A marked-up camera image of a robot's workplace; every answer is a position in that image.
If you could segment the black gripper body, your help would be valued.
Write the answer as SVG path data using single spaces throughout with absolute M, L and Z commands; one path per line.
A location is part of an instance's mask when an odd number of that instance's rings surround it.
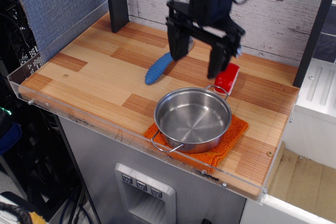
M 240 39 L 245 31 L 230 17 L 232 4 L 237 0 L 167 1 L 169 15 L 166 24 L 184 27 L 190 37 L 195 37 L 211 47 L 217 43 L 228 44 L 232 56 L 239 54 Z

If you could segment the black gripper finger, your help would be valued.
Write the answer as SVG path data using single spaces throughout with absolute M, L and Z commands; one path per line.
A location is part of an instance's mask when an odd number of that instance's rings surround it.
M 167 35 L 172 59 L 178 61 L 186 56 L 190 51 L 191 37 L 184 27 L 168 23 Z
M 208 65 L 207 78 L 214 79 L 224 71 L 232 57 L 232 50 L 228 44 L 215 44 L 212 46 Z

